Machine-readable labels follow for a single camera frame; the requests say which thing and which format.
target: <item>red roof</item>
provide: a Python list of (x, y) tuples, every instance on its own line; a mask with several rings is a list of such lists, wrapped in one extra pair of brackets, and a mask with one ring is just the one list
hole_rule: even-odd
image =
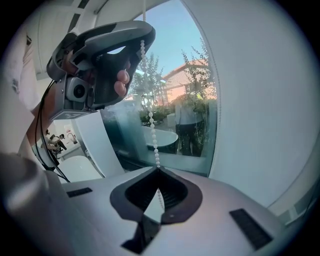
[(188, 74), (184, 71), (188, 66), (198, 66), (201, 69), (203, 66), (207, 65), (203, 59), (197, 59), (194, 61), (189, 61), (188, 63), (184, 63), (162, 77), (166, 81), (166, 86), (176, 87), (190, 84)]

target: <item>camera lens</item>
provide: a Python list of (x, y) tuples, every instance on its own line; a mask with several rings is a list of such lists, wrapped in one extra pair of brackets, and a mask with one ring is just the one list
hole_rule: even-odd
[(73, 90), (73, 95), (78, 99), (82, 98), (85, 95), (85, 93), (86, 93), (86, 89), (81, 84), (78, 84)]

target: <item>sky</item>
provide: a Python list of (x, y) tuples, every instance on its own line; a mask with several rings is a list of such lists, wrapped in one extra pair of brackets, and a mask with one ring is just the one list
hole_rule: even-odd
[(192, 48), (201, 52), (201, 34), (190, 14), (179, 0), (170, 0), (146, 12), (146, 22), (155, 29), (155, 40), (147, 52), (159, 56), (162, 75), (184, 64), (182, 50), (190, 57)]

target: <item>foliage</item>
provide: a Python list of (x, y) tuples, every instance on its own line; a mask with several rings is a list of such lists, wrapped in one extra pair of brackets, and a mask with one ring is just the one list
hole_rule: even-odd
[(179, 104), (185, 108), (192, 108), (192, 110), (199, 114), (206, 113), (206, 102), (199, 95), (194, 94), (184, 94), (177, 97), (173, 103), (173, 105)]
[[(146, 59), (146, 72), (147, 85), (150, 91), (149, 95), (152, 96), (152, 103), (158, 104), (158, 99), (164, 98), (164, 84), (162, 80), (163, 68), (159, 70), (159, 57), (154, 56), (153, 52), (150, 54), (150, 57), (145, 57)], [(142, 62), (139, 64), (139, 69), (142, 70)], [(146, 88), (144, 87), (144, 77), (141, 74), (135, 73), (130, 85), (129, 94), (137, 94), (142, 96), (146, 93)]]
[(202, 98), (217, 98), (214, 76), (210, 68), (209, 53), (204, 40), (200, 38), (200, 41), (202, 52), (192, 46), (191, 61), (187, 53), (182, 51), (183, 60), (187, 67), (183, 71), (186, 73), (191, 88), (196, 94), (200, 94)]
[[(172, 109), (168, 106), (155, 106), (153, 108), (153, 119), (155, 122), (163, 122), (163, 120), (167, 117), (167, 115), (174, 113), (174, 111), (172, 112)], [(140, 114), (140, 120), (142, 123), (148, 123), (150, 117), (148, 116), (148, 111), (146, 110), (141, 110), (139, 112)]]

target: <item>white wall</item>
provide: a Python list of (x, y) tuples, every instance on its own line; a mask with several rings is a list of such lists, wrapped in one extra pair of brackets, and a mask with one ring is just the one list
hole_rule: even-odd
[(268, 1), (184, 3), (218, 71), (210, 178), (268, 207), (301, 173), (320, 130), (316, 60), (297, 27)]

